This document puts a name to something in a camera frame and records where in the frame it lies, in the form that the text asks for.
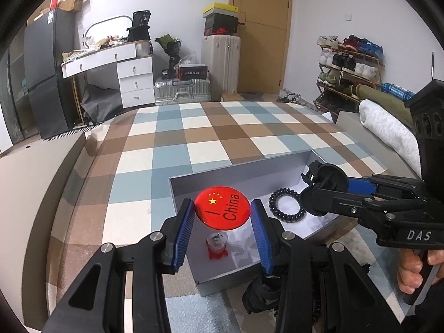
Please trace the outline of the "person's right hand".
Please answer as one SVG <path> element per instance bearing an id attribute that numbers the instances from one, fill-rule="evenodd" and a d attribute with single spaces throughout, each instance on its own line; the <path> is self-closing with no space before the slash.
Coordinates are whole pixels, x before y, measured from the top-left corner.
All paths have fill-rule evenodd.
<path id="1" fill-rule="evenodd" d="M 430 250 L 427 255 L 429 265 L 438 265 L 439 269 L 433 283 L 436 284 L 443 279 L 443 250 Z M 401 292 L 411 295 L 422 285 L 420 271 L 423 267 L 422 259 L 412 249 L 400 249 L 400 261 L 397 271 L 397 282 Z"/>

